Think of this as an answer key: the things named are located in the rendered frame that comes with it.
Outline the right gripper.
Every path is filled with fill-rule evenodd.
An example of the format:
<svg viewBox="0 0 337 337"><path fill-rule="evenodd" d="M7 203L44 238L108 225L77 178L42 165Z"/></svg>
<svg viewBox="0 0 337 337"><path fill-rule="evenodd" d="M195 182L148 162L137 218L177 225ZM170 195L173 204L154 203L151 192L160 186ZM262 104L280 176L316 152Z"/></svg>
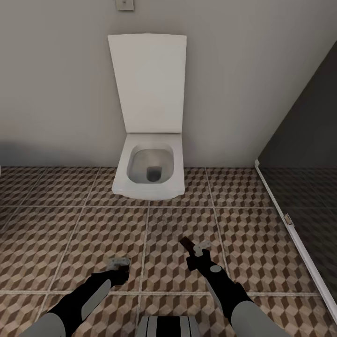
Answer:
<svg viewBox="0 0 337 337"><path fill-rule="evenodd" d="M209 251L206 249L203 251L203 255L200 257L195 256L191 252L189 252L190 257L186 258L188 269L190 271L193 271L195 269L198 269L200 271L200 265L205 260L211 261Z"/></svg>

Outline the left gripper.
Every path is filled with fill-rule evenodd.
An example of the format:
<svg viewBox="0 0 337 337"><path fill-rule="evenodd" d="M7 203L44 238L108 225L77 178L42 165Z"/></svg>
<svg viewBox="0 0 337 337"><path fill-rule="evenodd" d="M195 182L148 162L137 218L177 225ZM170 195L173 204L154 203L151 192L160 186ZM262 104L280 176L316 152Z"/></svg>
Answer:
<svg viewBox="0 0 337 337"><path fill-rule="evenodd" d="M123 285L129 279L129 272L125 273L125 270L110 270L109 273L113 276L112 287Z"/></svg>

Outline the robot trunk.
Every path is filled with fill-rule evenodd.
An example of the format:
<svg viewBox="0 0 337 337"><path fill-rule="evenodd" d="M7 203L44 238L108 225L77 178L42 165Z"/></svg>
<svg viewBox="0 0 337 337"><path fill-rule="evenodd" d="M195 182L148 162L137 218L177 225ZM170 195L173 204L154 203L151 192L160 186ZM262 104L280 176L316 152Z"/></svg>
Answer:
<svg viewBox="0 0 337 337"><path fill-rule="evenodd" d="M194 316L143 316L137 337L201 337Z"/></svg>

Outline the mousetrap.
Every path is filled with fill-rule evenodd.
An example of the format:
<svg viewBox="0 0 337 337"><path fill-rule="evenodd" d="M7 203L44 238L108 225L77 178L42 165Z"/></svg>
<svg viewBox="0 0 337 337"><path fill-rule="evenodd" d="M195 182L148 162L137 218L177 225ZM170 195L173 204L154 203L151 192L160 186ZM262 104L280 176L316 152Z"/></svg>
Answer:
<svg viewBox="0 0 337 337"><path fill-rule="evenodd" d="M127 273L129 272L129 267L130 265L122 265L122 266L119 266L118 270L125 270L125 273Z"/></svg>
<svg viewBox="0 0 337 337"><path fill-rule="evenodd" d="M195 251L193 249L193 247L195 246L195 244L189 240L186 236L183 237L179 243L188 251L191 252L192 254L195 254Z"/></svg>

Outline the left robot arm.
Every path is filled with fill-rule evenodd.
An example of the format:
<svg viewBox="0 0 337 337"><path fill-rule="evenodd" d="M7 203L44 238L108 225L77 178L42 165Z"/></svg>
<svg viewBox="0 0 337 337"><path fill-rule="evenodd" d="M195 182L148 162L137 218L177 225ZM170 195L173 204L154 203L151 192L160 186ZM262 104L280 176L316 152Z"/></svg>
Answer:
<svg viewBox="0 0 337 337"><path fill-rule="evenodd" d="M129 279L129 272L116 270L116 266L130 265L130 258L110 258L107 271L91 274L85 284L29 326L17 337L70 337L92 311L108 295L113 286L120 286Z"/></svg>

